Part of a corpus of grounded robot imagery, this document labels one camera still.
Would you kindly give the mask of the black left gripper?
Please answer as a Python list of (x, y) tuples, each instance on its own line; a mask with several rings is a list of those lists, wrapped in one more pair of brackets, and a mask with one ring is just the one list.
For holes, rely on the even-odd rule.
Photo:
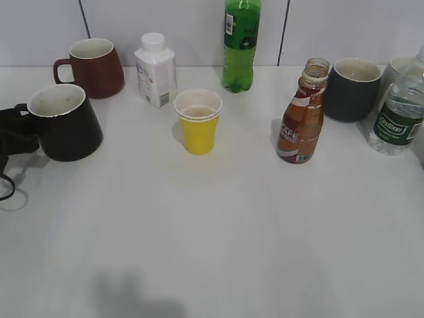
[(1, 175), (10, 155), (30, 154), (39, 149), (38, 137), (31, 130), (31, 119), (22, 115), (26, 105), (1, 110)]

